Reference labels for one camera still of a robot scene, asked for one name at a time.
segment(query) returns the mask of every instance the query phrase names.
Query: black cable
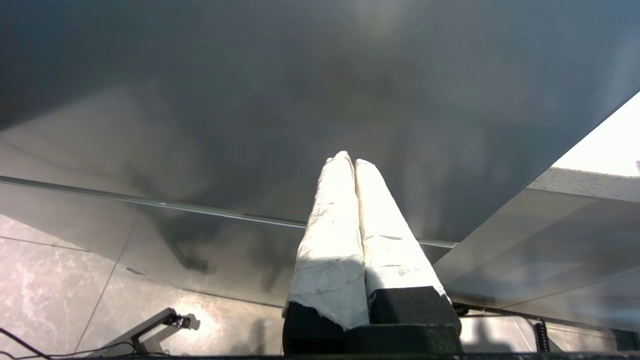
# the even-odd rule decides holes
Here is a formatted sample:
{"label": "black cable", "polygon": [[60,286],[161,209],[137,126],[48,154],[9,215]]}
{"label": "black cable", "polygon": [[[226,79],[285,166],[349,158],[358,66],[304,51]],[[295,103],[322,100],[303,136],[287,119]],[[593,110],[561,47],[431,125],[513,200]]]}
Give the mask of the black cable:
{"label": "black cable", "polygon": [[24,342],[22,339],[20,339],[16,335],[13,335],[12,333],[10,333],[7,330],[4,330],[2,327],[0,327],[0,332],[2,332],[3,334],[7,335],[9,338],[11,338],[13,341],[17,342],[18,344],[22,345],[24,348],[29,349],[29,351],[31,351],[32,353],[38,354],[38,356],[36,356],[36,357],[42,357],[42,358],[44,358],[46,360],[51,360],[51,357],[45,355],[43,352],[39,351],[35,347],[32,347],[31,345],[27,344],[26,342]]}
{"label": "black cable", "polygon": [[[0,354],[8,356],[12,360],[36,359],[36,358],[39,358],[39,357],[42,357],[42,358],[44,358],[46,360],[55,360],[55,359],[53,359],[54,357],[70,357],[70,356],[79,355],[79,354],[86,354],[88,352],[105,350],[105,349],[108,349],[108,348],[113,348],[113,347],[117,347],[119,345],[124,345],[124,344],[129,345],[134,351],[136,351],[136,348],[133,346],[132,343],[130,343],[128,341],[122,341],[122,342],[119,342],[119,343],[107,345],[107,346],[101,347],[101,348],[95,348],[95,349],[92,349],[92,350],[77,351],[77,352],[72,352],[70,354],[47,355],[47,354],[37,350],[36,348],[32,347],[31,345],[27,344],[25,341],[23,341],[22,339],[20,339],[16,335],[13,335],[9,331],[7,331],[7,330],[5,330],[5,329],[3,329],[1,327],[0,327],[0,332],[2,332],[3,334],[7,335],[9,338],[11,338],[13,341],[17,342],[18,344],[22,345],[23,347],[29,349],[34,354],[37,354],[37,355],[33,355],[33,356],[14,356],[13,354],[10,354],[8,352],[0,351]],[[132,352],[130,354],[124,354],[124,355],[101,356],[101,357],[117,359],[117,358],[120,358],[120,357],[132,358],[132,357],[136,357],[136,356],[149,356],[149,355],[162,355],[162,356],[165,356],[165,357],[177,357],[177,356],[173,356],[173,355],[170,355],[170,354],[165,354],[164,352],[145,352],[145,353],[142,353],[142,354]]]}
{"label": "black cable", "polygon": [[533,334],[536,337],[536,348],[538,352],[551,352],[549,346],[549,336],[547,334],[547,325],[543,320],[533,325]]}
{"label": "black cable", "polygon": [[[128,341],[123,341],[123,342],[120,342],[120,343],[115,343],[115,344],[107,345],[105,347],[95,348],[95,349],[92,349],[92,350],[83,350],[83,351],[78,351],[78,352],[72,352],[71,354],[54,354],[54,355],[49,355],[49,356],[50,357],[69,357],[69,356],[74,356],[74,355],[79,355],[79,354],[86,354],[87,352],[100,351],[100,350],[116,347],[116,346],[123,345],[123,344],[129,345],[134,351],[136,350],[136,348],[133,347],[132,343],[129,343]],[[39,357],[39,356],[23,356],[23,357],[17,357],[14,360],[35,359],[37,357]]]}
{"label": "black cable", "polygon": [[[25,360],[25,359],[36,359],[38,357],[42,357],[46,360],[53,360],[53,357],[69,357],[69,356],[74,356],[74,355],[79,355],[79,354],[86,354],[88,352],[94,352],[94,351],[100,351],[100,350],[105,350],[108,348],[112,348],[112,347],[116,347],[119,345],[129,345],[134,351],[136,350],[136,348],[133,346],[132,343],[129,343],[127,341],[123,341],[123,342],[119,342],[119,343],[115,343],[115,344],[111,344],[111,345],[107,345],[105,347],[101,347],[101,348],[95,348],[92,350],[84,350],[84,351],[78,351],[78,352],[72,352],[70,354],[55,354],[55,355],[47,355],[41,351],[39,351],[38,349],[32,347],[31,345],[29,345],[28,343],[26,343],[24,340],[20,339],[19,337],[17,337],[16,335],[13,335],[11,332],[9,332],[8,330],[5,330],[3,328],[0,327],[0,332],[3,333],[4,335],[7,335],[9,338],[11,338],[13,341],[17,342],[18,344],[22,345],[24,348],[30,350],[31,352],[33,352],[34,354],[37,355],[33,355],[33,356],[14,356],[13,354],[10,354],[8,352],[5,351],[0,351],[0,354],[8,356],[9,358],[11,358],[12,360]],[[151,354],[151,353],[145,353],[145,354],[136,354],[136,355],[147,355],[147,354]]]}

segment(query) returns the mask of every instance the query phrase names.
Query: white cloth wrap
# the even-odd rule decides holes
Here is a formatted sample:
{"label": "white cloth wrap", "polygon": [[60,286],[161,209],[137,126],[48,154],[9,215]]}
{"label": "white cloth wrap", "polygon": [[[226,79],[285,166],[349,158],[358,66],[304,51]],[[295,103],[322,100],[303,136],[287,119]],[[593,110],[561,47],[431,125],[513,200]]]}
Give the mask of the white cloth wrap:
{"label": "white cloth wrap", "polygon": [[353,165],[346,151],[326,160],[298,247],[289,302],[313,307],[343,329],[369,324]]}
{"label": "white cloth wrap", "polygon": [[376,166],[358,159],[355,174],[367,296],[378,289],[418,286],[446,295]]}

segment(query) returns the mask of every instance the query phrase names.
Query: reflective metal surface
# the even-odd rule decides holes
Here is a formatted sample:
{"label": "reflective metal surface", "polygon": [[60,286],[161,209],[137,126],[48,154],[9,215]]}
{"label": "reflective metal surface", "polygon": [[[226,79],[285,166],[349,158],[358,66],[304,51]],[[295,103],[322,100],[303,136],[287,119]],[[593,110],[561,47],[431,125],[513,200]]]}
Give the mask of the reflective metal surface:
{"label": "reflective metal surface", "polygon": [[416,236],[461,241],[638,91],[638,10],[0,1],[0,175],[305,221],[346,149]]}
{"label": "reflective metal surface", "polygon": [[640,204],[525,189],[440,259],[453,301],[640,331]]}
{"label": "reflective metal surface", "polygon": [[[307,228],[307,223],[302,221],[287,220],[287,219],[274,218],[274,217],[265,217],[262,215],[240,213],[238,211],[232,211],[232,210],[210,208],[208,206],[181,204],[175,201],[147,199],[144,197],[124,195],[124,194],[111,193],[111,192],[103,192],[100,190],[76,188],[75,186],[43,183],[41,181],[19,179],[17,177],[0,176],[0,183],[24,186],[26,188],[51,190],[51,191],[63,192],[63,193],[72,193],[76,195],[96,197],[98,199],[130,202],[131,204],[155,206],[158,208],[183,210],[183,211],[188,211],[190,213],[212,215],[212,216],[223,217],[223,218],[234,218],[234,219],[245,220],[249,222],[259,222],[262,224],[271,224],[271,225],[284,226],[284,227],[295,227],[297,229]],[[421,245],[443,247],[447,249],[453,249],[457,244],[451,241],[435,241],[435,240],[426,240],[426,239],[420,239],[420,238],[417,238],[416,240]]]}

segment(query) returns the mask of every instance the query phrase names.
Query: gray metal panel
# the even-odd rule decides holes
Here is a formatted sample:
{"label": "gray metal panel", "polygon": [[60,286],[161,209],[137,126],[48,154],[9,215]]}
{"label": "gray metal panel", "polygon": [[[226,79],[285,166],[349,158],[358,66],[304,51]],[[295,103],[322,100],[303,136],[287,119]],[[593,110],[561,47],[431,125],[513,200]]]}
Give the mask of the gray metal panel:
{"label": "gray metal panel", "polygon": [[[416,236],[460,241],[637,92],[639,10],[635,0],[0,1],[0,175],[304,221],[324,159],[346,149],[380,168]],[[25,195],[33,202],[11,215],[121,252],[120,235],[97,243],[73,217],[29,210],[44,198]],[[216,276],[228,286],[203,275],[200,291],[284,298],[286,280],[254,285],[270,266],[287,278],[301,231],[234,230],[243,252],[224,241],[231,220],[141,217],[152,234],[133,237],[147,240],[122,254],[131,265],[157,266],[153,246],[180,240],[212,266],[226,252]],[[283,248],[247,265],[271,248],[264,238]],[[151,265],[160,277],[170,268]]]}
{"label": "gray metal panel", "polygon": [[[439,240],[462,240],[640,85],[637,1],[0,5],[5,124],[153,82],[215,179],[175,199],[257,212],[293,182],[300,201],[260,210],[305,220],[323,160],[347,149],[380,167],[417,236]],[[118,166],[104,176],[171,195]]]}
{"label": "gray metal panel", "polygon": [[440,259],[453,301],[640,330],[640,204],[525,189]]}

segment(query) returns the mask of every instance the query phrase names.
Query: spring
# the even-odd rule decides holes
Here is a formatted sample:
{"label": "spring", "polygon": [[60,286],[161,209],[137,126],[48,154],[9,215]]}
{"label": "spring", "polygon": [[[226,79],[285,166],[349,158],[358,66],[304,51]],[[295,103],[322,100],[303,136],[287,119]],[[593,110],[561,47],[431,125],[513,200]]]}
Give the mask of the spring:
{"label": "spring", "polygon": [[536,337],[536,347],[538,352],[551,352],[549,347],[549,336],[547,336],[547,325],[544,321],[540,321],[533,325],[533,334]]}

